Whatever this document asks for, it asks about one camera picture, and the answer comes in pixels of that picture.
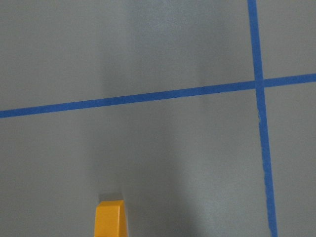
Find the orange trapezoid block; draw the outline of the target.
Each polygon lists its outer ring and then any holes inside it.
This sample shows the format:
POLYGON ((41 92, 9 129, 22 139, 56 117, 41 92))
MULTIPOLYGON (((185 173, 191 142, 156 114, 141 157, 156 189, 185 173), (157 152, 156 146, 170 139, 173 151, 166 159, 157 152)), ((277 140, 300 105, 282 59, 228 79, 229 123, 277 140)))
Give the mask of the orange trapezoid block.
POLYGON ((96 207, 95 237, 128 237, 123 200, 102 201, 96 207))

